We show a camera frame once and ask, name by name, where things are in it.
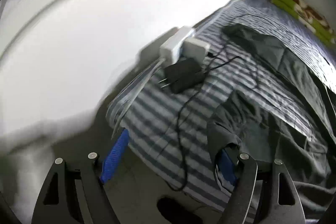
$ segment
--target blue rubber pad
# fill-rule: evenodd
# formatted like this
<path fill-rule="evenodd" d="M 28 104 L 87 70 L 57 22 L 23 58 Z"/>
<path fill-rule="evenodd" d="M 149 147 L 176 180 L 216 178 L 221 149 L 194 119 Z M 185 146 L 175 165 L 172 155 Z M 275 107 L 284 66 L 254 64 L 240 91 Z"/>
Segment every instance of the blue rubber pad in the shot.
<path fill-rule="evenodd" d="M 218 167 L 222 172 L 224 179 L 231 185 L 236 185 L 237 177 L 235 176 L 235 165 L 224 149 L 222 150 L 221 156 L 218 160 Z"/>
<path fill-rule="evenodd" d="M 114 147 L 112 148 L 111 152 L 103 162 L 103 168 L 100 176 L 100 180 L 103 183 L 106 183 L 113 177 L 114 172 L 119 165 L 121 157 L 123 156 L 125 149 L 128 145 L 128 141 L 129 133 L 127 129 L 124 129 L 117 142 L 115 143 Z"/>

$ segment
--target black cable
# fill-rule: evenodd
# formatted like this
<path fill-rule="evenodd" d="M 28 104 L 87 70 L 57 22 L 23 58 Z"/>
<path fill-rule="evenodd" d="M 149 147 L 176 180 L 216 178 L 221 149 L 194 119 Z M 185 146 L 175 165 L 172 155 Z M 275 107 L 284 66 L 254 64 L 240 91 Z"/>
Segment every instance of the black cable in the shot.
<path fill-rule="evenodd" d="M 233 19 L 231 19 L 231 21 L 228 23 L 228 26 L 237 18 L 241 18 L 241 17 L 244 17 L 244 16 L 254 16 L 254 17 L 258 17 L 258 18 L 261 18 L 263 20 L 266 20 L 268 21 L 269 23 L 271 23 L 274 27 L 276 27 L 276 25 L 273 24 L 273 22 L 271 22 L 270 20 L 266 19 L 266 18 L 263 18 L 263 17 L 260 17 L 260 16 L 256 16 L 256 15 L 252 15 L 252 14 L 244 14 L 244 15 L 240 15 L 240 16 L 237 16 Z M 207 67 L 205 68 L 205 73 L 208 75 L 212 70 L 215 70 L 215 69 L 218 69 L 220 67 L 223 67 L 225 65 L 227 65 L 228 63 L 232 62 L 234 59 L 236 58 L 240 58 L 242 60 L 244 60 L 243 58 L 241 58 L 240 56 L 235 56 L 231 59 L 229 59 L 228 61 L 224 61 L 223 59 L 221 59 L 219 57 L 219 55 L 224 51 L 225 47 L 226 47 L 227 44 L 224 44 L 223 47 L 221 48 L 221 50 L 216 54 L 214 55 L 213 53 L 211 53 L 210 55 L 212 55 L 212 59 L 211 61 L 209 62 L 209 64 L 207 65 Z M 210 66 L 211 64 L 214 62 L 215 59 L 220 59 L 222 60 L 224 63 L 221 64 L 221 65 L 218 65 L 216 67 L 213 67 L 211 69 Z M 258 77 L 258 68 L 256 68 L 256 78 L 255 78 L 255 81 L 256 81 L 256 86 L 258 86 L 258 82 L 257 82 L 257 77 Z M 185 186 L 187 185 L 188 183 L 188 166 L 187 166 L 187 163 L 186 163 L 186 160 L 185 160 L 185 151 L 184 151 L 184 148 L 182 146 L 182 143 L 181 143 L 181 136 L 180 136 L 180 133 L 181 133 L 181 130 L 180 130 L 180 125 L 179 125 L 179 120 L 180 120 L 180 117 L 181 117 L 181 113 L 182 113 L 182 110 L 184 110 L 184 108 L 189 104 L 189 102 L 191 102 L 202 90 L 202 87 L 203 87 L 204 83 L 202 85 L 199 86 L 198 90 L 182 105 L 182 107 L 180 108 L 178 114 L 177 114 L 177 119 L 176 119 L 176 125 L 175 125 L 175 131 L 177 133 L 177 140 L 178 140 L 178 148 L 181 152 L 181 156 L 182 156 L 182 161 L 181 161 L 181 165 L 182 165 L 182 168 L 183 168 L 183 171 L 184 171 L 184 179 L 183 179 L 183 182 L 182 182 L 182 185 L 180 187 L 178 187 L 177 189 L 173 188 L 167 181 L 167 185 L 169 186 L 169 188 L 175 192 L 179 192 L 179 191 L 182 191 Z"/>

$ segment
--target screw head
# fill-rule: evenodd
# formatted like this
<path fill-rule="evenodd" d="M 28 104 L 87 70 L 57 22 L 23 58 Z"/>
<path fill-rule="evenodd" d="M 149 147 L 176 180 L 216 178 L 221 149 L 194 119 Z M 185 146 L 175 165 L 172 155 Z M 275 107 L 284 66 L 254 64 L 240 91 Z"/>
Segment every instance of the screw head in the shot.
<path fill-rule="evenodd" d="M 63 159 L 62 158 L 57 158 L 55 159 L 55 163 L 56 164 L 61 164 L 63 162 Z"/>
<path fill-rule="evenodd" d="M 96 152 L 91 152 L 90 154 L 87 155 L 89 159 L 95 159 L 97 158 L 97 153 Z"/>
<path fill-rule="evenodd" d="M 241 153 L 241 154 L 239 155 L 239 157 L 240 157 L 242 160 L 248 160 L 250 156 L 249 156 L 248 154 L 246 154 L 246 153 Z"/>
<path fill-rule="evenodd" d="M 280 160 L 280 159 L 275 159 L 275 160 L 274 160 L 274 163 L 277 164 L 277 165 L 281 165 L 281 164 L 282 164 L 282 160 Z"/>

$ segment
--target white power strip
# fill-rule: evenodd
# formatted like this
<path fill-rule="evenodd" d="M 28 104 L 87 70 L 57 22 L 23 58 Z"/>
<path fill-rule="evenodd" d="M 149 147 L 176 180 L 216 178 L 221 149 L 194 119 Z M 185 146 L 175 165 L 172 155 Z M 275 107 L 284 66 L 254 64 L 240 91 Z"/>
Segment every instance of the white power strip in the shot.
<path fill-rule="evenodd" d="M 165 60 L 164 67 L 173 65 L 179 60 L 183 41 L 187 37 L 193 36 L 194 33 L 194 28 L 183 26 L 160 46 L 160 59 Z"/>

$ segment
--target gray blanket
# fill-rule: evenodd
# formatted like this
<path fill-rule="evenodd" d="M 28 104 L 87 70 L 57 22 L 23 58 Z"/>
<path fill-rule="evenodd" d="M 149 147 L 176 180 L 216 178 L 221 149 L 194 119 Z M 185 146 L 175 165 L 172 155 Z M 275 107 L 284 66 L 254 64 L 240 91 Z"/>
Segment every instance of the gray blanket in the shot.
<path fill-rule="evenodd" d="M 301 29 L 299 25 L 294 26 L 298 23 L 284 18 L 286 15 L 272 4 L 264 5 L 264 0 L 257 1 L 260 4 L 257 9 L 251 7 L 248 1 L 231 2 L 199 25 L 196 37 L 208 42 L 212 52 L 219 52 L 226 43 L 222 38 L 222 28 L 228 24 L 241 23 L 258 32 L 274 35 L 292 49 L 323 83 L 336 90 L 331 78 L 336 75 L 336 70 L 328 56 L 313 40 L 315 38 L 310 37 L 309 32 L 304 32 L 305 29 Z M 251 3 L 257 6 L 256 0 Z M 245 61 L 237 59 L 211 72 L 201 93 L 184 109 L 181 116 L 181 121 L 184 121 L 181 125 L 182 144 L 187 151 L 189 171 L 188 184 L 184 191 L 220 211 L 224 210 L 230 192 L 222 186 L 225 181 L 219 181 L 221 174 L 218 174 L 219 179 L 214 178 L 207 148 L 206 125 L 214 110 L 227 100 L 233 90 L 240 90 L 253 98 L 262 108 L 290 124 L 303 136 L 311 136 L 311 125 L 300 100 L 272 73 L 261 65 L 256 65 L 251 55 L 238 45 L 229 45 L 221 57 L 228 60 L 236 55 Z M 253 90 L 256 73 L 259 85 Z M 130 107 L 122 125 L 130 132 L 129 146 L 134 153 L 155 173 L 178 187 L 183 182 L 184 172 L 174 125 L 179 109 L 195 91 L 190 89 L 182 94 L 171 94 L 169 90 L 161 89 L 158 84 L 163 78 L 162 70 L 151 78 Z M 137 82 L 138 80 L 132 83 L 125 89 L 125 93 L 111 103 L 106 117 L 112 127 L 124 102 L 130 96 L 131 87 L 136 86 Z M 247 220 L 252 222 L 252 217 L 249 215 Z"/>

